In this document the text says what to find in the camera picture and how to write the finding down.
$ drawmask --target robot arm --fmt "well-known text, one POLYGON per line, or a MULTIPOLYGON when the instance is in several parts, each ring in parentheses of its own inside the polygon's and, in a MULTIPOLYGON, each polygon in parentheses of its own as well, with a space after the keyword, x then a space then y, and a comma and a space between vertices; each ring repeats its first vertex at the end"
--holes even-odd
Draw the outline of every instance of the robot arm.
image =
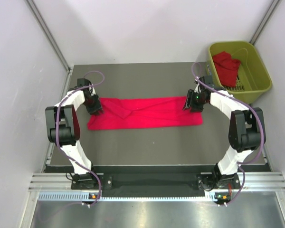
MULTIPOLYGON (((231 95, 227 91, 222 90, 222 88, 215 88, 212 76, 204 76, 200 80, 226 95, 212 93, 198 84, 194 91, 188 91, 186 104, 183 108, 184 110, 191 109, 192 112, 202 112, 203 105, 209 103, 217 107, 230 120, 228 133, 230 146, 212 172, 211 181, 215 184, 213 188, 221 188, 234 179, 238 171, 238 163, 243 162, 260 145, 260 129, 248 108, 229 99, 228 97, 231 95)), ((254 108, 254 110, 261 120, 263 129, 265 129, 262 110, 260 108, 254 108)))
MULTIPOLYGON (((77 87, 71 89, 66 95, 68 99, 62 104, 59 114, 59 143, 67 156, 74 158, 84 167, 93 170, 93 165, 86 157, 79 141, 80 128, 76 111, 80 105, 84 104, 90 114, 99 114, 102 107, 93 87, 72 94, 75 89, 86 85, 91 85, 91 82, 84 78, 78 79, 77 87)), ((56 143, 56 117, 59 104, 60 102, 53 107, 46 108, 47 136, 52 143, 56 143)), ((86 174, 86 170, 79 167, 74 161, 70 160, 70 162, 74 167, 75 174, 79 176, 86 174)))

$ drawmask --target red cloth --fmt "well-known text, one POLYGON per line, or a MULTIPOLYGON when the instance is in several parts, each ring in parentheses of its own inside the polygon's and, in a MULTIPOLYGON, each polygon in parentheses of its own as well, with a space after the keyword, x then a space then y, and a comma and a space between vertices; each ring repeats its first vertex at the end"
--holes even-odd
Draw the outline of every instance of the red cloth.
POLYGON ((104 113, 92 115, 89 130, 192 126, 203 123, 201 113, 183 111, 186 97, 147 99, 100 98, 104 113))
POLYGON ((241 61, 232 59, 225 51, 212 56, 219 80, 223 86, 236 87, 238 68, 241 61))

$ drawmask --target folded red cloth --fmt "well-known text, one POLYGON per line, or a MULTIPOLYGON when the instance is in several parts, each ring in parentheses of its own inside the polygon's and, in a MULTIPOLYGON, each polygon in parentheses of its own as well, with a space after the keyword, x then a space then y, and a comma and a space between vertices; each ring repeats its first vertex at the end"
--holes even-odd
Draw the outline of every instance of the folded red cloth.
POLYGON ((219 80, 223 86, 236 87, 238 68, 241 61, 232 59, 225 51, 212 56, 219 80))
POLYGON ((89 130, 192 126, 203 123, 201 113, 183 111, 185 96, 117 99, 100 98, 104 113, 92 115, 89 130))

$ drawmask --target metal floor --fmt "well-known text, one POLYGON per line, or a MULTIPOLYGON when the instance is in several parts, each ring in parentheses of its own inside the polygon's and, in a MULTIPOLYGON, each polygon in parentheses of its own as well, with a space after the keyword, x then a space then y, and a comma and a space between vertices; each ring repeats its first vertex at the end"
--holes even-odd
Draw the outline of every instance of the metal floor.
MULTIPOLYGON (((91 70, 104 73, 96 92, 100 97, 152 98, 186 96, 194 88, 191 63, 146 63, 76 65, 70 87, 91 70)), ((97 83, 101 77, 87 77, 97 83)), ((200 126, 137 130, 89 131, 90 115, 84 106, 77 111, 80 142, 94 165, 205 165, 215 164, 228 148, 229 120, 218 109, 206 105, 200 126)), ((264 164, 260 158, 257 164, 264 164)), ((55 148, 51 165, 70 165, 55 148)))
POLYGON ((46 223, 42 220, 69 202, 38 202, 32 228, 285 228, 274 192, 245 192, 225 207, 213 202, 99 202, 72 205, 46 223))

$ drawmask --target green basket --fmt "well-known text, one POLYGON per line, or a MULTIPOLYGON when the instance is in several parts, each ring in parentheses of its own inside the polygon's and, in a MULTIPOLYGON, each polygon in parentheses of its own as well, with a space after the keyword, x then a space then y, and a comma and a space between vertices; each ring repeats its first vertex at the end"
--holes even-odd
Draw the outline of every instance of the green basket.
POLYGON ((235 98, 247 104, 253 103, 272 86, 269 74, 255 47, 246 41, 218 42, 208 49, 207 71, 213 76, 214 84, 227 89, 235 98), (241 60, 236 87, 223 86, 214 67, 212 56, 226 51, 232 58, 241 60))

